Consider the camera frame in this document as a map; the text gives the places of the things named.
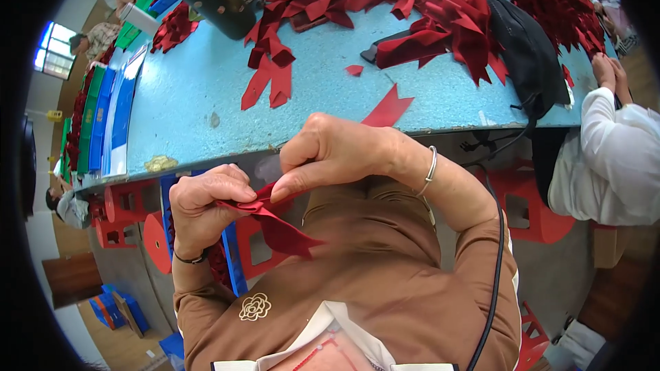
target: gray shirt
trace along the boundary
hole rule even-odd
[[[57,204],[57,214],[67,225],[84,229],[91,225],[92,218],[89,215],[89,203],[78,200],[73,190],[66,191]]]

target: silver bangle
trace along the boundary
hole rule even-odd
[[[433,174],[436,173],[436,165],[438,164],[438,150],[433,145],[429,146],[428,149],[433,151],[433,160],[431,162],[431,168],[428,170],[428,175],[425,177],[426,183],[424,184],[424,187],[419,192],[419,194],[417,194],[417,196],[422,196],[422,194],[424,194],[424,191],[426,188],[428,188],[428,185],[431,183],[431,181],[433,181]]]

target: bracelet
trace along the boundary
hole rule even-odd
[[[201,262],[205,261],[209,256],[209,251],[210,251],[210,247],[204,248],[204,250],[202,251],[202,255],[198,256],[197,258],[195,258],[193,260],[184,260],[183,258],[181,258],[180,256],[178,256],[176,254],[176,251],[172,251],[172,253],[176,257],[176,259],[180,260],[181,262],[191,263],[191,264],[195,265],[196,263],[201,263]]]
[[[417,196],[422,196],[422,194],[424,194],[424,191],[426,188],[428,188],[428,185],[431,183],[431,181],[433,181],[433,174],[436,173],[436,165],[438,164],[438,150],[433,145],[429,146],[428,149],[433,151],[433,160],[431,162],[431,168],[428,170],[428,175],[425,177],[426,183],[424,184],[424,187],[419,192],[419,194],[417,194]]]

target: black wrist band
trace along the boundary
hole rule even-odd
[[[184,260],[183,258],[181,258],[180,256],[178,256],[176,254],[176,251],[173,251],[173,254],[176,257],[176,259],[180,260],[181,262],[191,263],[191,264],[195,265],[196,263],[201,263],[201,262],[203,262],[207,259],[207,257],[209,256],[209,250],[210,250],[210,247],[204,248],[204,250],[202,251],[202,255],[200,255],[197,258],[194,258],[192,260]]]

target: speckled blue tabletop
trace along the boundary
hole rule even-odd
[[[471,129],[523,128],[524,113],[507,78],[474,85],[466,66],[453,54],[437,56],[421,70],[411,62],[380,70],[360,58],[360,52],[383,37],[403,31],[419,16],[397,20],[392,5],[368,13],[351,13],[355,29],[326,23],[295,33],[288,23],[279,29],[283,44],[291,47],[292,99],[268,106],[268,86],[252,108],[241,111],[240,99],[254,70],[248,68],[253,44],[233,41],[202,21],[183,43],[163,54],[148,54],[136,84],[128,135],[128,174],[146,176],[144,163],[167,155],[179,169],[241,153],[276,147],[295,135],[312,112],[326,112],[360,121],[398,83],[399,97],[415,97],[395,127],[412,135]],[[149,38],[141,35],[131,48]],[[608,53],[614,49],[606,41]],[[584,96],[596,87],[587,54],[562,49],[561,64],[570,70],[575,86],[571,111],[554,106],[539,126],[579,126]],[[364,66],[352,77],[349,65]]]

